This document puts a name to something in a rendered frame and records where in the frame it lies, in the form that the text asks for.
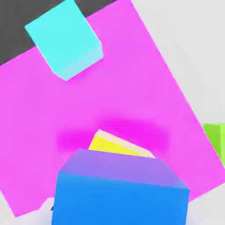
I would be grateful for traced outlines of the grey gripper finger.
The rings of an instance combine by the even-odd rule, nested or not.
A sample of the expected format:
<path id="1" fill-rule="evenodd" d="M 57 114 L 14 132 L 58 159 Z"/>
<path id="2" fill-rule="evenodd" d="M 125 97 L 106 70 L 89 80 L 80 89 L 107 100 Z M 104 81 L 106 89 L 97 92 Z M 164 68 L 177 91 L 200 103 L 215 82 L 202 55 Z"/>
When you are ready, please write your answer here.
<path id="1" fill-rule="evenodd" d="M 51 225 L 54 206 L 54 197 L 47 198 L 39 209 L 38 225 Z"/>

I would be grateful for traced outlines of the small blue cube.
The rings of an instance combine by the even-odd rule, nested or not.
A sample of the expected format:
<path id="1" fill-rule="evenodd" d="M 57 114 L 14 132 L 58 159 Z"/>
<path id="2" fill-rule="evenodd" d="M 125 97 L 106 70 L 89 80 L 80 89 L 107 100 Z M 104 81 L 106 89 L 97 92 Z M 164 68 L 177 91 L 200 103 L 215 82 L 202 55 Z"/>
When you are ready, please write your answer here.
<path id="1" fill-rule="evenodd" d="M 160 159 L 78 149 L 58 172 L 52 225 L 185 225 L 189 188 Z"/>

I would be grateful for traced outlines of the large magenta box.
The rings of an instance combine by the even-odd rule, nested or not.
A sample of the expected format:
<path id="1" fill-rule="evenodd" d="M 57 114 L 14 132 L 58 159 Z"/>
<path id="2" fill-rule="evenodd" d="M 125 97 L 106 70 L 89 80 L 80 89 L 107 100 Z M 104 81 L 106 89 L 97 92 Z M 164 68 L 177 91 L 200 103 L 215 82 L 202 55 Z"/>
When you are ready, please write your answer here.
<path id="1" fill-rule="evenodd" d="M 149 150 L 189 187 L 225 183 L 225 168 L 131 0 L 87 18 L 104 57 L 72 79 L 36 47 L 0 66 L 0 191 L 15 216 L 55 193 L 57 173 L 97 130 Z"/>

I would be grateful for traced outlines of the small yellow cube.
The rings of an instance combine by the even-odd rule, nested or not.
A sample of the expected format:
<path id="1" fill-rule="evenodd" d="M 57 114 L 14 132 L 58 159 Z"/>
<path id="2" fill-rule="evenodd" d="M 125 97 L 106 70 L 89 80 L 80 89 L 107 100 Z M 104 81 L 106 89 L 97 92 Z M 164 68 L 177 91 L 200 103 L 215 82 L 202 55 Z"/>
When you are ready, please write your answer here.
<path id="1" fill-rule="evenodd" d="M 103 130 L 98 130 L 95 133 L 89 146 L 89 150 L 155 158 L 149 150 L 132 144 Z"/>

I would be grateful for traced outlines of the small green cube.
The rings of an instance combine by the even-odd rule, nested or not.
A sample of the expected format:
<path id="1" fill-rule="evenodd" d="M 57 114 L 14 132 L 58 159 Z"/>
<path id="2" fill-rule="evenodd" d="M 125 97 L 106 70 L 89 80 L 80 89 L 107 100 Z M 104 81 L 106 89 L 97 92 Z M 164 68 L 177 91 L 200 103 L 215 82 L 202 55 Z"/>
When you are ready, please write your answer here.
<path id="1" fill-rule="evenodd" d="M 225 167 L 225 123 L 204 123 L 203 129 Z"/>

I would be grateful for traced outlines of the small cyan cube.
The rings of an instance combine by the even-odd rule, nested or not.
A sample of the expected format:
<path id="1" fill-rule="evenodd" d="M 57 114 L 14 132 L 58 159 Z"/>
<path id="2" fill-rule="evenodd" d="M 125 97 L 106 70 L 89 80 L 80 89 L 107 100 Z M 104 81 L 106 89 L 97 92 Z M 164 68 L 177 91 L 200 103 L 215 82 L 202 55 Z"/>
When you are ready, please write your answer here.
<path id="1" fill-rule="evenodd" d="M 102 44 L 74 0 L 64 0 L 25 29 L 52 72 L 65 81 L 103 58 Z"/>

